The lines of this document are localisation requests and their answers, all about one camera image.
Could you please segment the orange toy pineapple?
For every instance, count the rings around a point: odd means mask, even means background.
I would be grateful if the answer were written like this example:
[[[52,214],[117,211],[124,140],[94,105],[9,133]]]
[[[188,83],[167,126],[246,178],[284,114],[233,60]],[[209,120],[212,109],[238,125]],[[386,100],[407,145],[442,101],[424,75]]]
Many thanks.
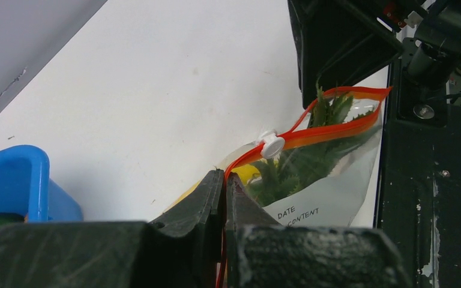
[[[258,169],[245,184],[261,206],[302,191],[333,172],[348,154],[362,148],[379,130],[378,105],[389,91],[363,87],[316,90],[316,99],[288,131],[287,147],[270,160],[250,163]]]

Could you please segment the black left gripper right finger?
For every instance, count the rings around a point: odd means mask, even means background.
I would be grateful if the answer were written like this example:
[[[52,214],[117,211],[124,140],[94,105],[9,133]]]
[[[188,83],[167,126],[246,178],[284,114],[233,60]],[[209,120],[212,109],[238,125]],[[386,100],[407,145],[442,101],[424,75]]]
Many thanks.
[[[226,180],[229,287],[411,287],[396,246],[380,230],[286,227]]]

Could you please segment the yellow toy banana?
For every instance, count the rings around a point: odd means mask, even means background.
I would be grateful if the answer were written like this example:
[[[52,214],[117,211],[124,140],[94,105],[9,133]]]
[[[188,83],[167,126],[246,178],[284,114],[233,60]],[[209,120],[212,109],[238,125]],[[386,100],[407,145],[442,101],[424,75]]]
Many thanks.
[[[232,170],[232,172],[236,173],[240,177],[243,184],[248,183],[249,180],[251,180],[253,176],[257,176],[259,174],[258,169],[252,166],[251,164],[246,164],[240,167],[235,167]],[[191,194],[195,190],[195,188],[200,184],[200,182],[201,180],[193,184],[186,192],[184,192],[181,196],[179,196],[179,198],[177,198],[173,203],[171,203],[170,206],[164,210],[164,212],[168,211],[169,209],[174,207],[176,204],[178,204],[180,201],[182,201],[184,198],[186,198],[189,194]]]

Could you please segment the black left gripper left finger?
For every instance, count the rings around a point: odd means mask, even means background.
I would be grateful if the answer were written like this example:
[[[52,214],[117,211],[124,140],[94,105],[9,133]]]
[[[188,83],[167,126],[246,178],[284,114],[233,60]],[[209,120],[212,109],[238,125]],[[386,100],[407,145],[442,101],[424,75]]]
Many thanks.
[[[151,222],[0,229],[0,287],[220,287],[224,171]]]

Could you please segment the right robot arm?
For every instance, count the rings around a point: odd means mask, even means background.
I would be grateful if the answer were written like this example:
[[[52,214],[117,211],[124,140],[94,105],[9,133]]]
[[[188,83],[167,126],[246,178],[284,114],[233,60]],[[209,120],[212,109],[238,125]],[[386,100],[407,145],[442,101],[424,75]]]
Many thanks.
[[[303,107],[318,86],[353,86],[403,52],[405,27],[425,54],[461,63],[461,1],[289,1]]]

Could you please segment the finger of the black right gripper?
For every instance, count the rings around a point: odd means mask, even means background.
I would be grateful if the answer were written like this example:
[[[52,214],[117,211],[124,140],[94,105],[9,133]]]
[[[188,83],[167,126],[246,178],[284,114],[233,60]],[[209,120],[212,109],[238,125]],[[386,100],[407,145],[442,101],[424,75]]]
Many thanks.
[[[398,27],[384,14],[388,1],[288,1],[306,108],[323,90],[353,86],[402,53]]]

